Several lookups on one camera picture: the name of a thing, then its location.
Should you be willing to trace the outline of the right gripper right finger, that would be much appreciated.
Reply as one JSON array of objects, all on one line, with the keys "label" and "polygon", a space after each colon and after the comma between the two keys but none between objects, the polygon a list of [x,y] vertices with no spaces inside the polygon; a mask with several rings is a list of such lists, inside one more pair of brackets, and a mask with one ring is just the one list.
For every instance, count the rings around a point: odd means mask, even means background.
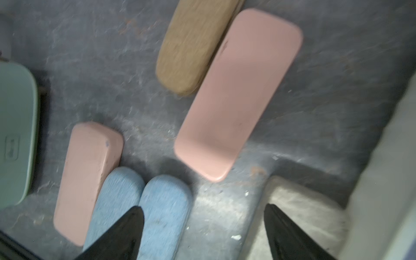
[{"label": "right gripper right finger", "polygon": [[264,226],[274,260],[335,260],[274,204],[265,206]]}]

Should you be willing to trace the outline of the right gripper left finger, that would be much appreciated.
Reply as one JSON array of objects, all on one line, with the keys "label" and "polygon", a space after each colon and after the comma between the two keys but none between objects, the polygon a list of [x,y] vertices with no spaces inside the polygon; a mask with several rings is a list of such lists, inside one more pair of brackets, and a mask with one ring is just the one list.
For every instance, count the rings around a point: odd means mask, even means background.
[{"label": "right gripper left finger", "polygon": [[144,212],[141,207],[130,208],[97,241],[77,257],[78,260],[135,260],[143,229]]}]

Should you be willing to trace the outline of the light blue glasses case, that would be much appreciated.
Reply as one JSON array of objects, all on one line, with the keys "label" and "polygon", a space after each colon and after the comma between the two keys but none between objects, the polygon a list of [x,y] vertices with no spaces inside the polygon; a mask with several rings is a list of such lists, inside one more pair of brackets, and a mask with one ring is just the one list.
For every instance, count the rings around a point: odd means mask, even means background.
[{"label": "light blue glasses case", "polygon": [[130,208],[139,205],[145,182],[127,167],[117,167],[105,179],[95,203],[83,251],[86,251]]},{"label": "light blue glasses case", "polygon": [[191,190],[180,179],[171,175],[151,179],[139,203],[145,224],[137,259],[173,260],[192,205]]}]

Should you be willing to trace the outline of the tan fabric glasses case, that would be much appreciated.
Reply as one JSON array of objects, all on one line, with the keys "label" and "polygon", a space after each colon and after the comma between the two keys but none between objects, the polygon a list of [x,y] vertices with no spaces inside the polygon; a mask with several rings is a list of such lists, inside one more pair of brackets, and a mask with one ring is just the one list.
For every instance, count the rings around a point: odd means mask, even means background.
[{"label": "tan fabric glasses case", "polygon": [[179,1],[157,59],[159,82],[177,95],[194,93],[243,3]]}]

